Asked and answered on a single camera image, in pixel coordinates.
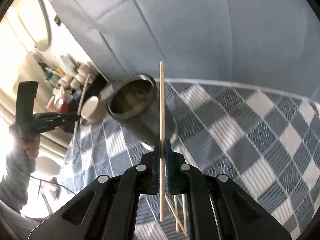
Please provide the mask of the person's left hand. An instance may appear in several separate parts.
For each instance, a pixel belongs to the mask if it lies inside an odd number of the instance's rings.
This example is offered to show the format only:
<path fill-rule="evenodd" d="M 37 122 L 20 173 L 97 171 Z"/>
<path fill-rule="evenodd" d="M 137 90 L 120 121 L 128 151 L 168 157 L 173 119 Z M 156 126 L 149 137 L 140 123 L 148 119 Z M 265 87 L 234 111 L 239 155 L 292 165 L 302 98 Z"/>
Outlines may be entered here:
<path fill-rule="evenodd" d="M 36 159 L 38 157 L 40 141 L 40 135 L 29 137 L 28 139 L 14 137 L 15 147 L 22 150 L 30 159 Z"/>

